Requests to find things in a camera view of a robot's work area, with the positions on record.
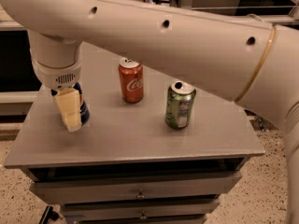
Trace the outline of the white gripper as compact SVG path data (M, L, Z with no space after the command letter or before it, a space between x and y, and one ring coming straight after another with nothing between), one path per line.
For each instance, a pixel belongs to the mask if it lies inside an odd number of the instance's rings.
M63 68L47 67L36 60L32 60L32 64L38 80L45 87L55 90L54 103L67 130L71 133L79 130L81 127L79 92L68 87L73 87L79 81L81 63L76 62Z

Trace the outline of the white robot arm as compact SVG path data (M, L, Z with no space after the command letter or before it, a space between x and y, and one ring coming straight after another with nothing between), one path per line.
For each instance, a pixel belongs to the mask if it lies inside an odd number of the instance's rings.
M287 224L299 224L298 33L255 20L131 0L0 0L30 35L36 76L52 90L77 76L93 44L232 101L284 133Z

